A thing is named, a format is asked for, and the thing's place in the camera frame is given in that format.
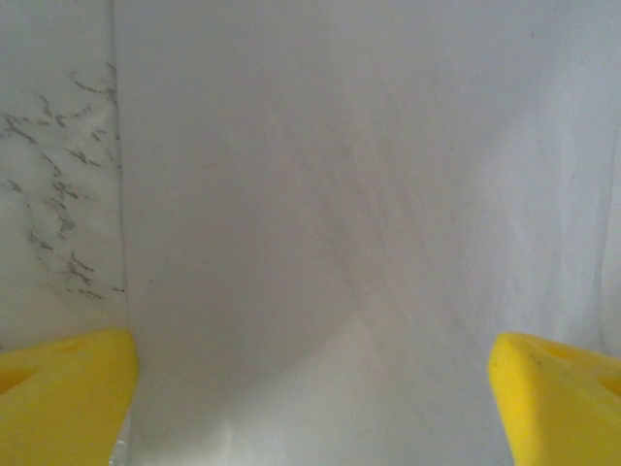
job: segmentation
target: yellow plastic piece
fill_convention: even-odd
[[[0,354],[0,465],[107,466],[137,378],[127,330]]]
[[[488,370],[516,466],[621,465],[621,360],[508,333]]]

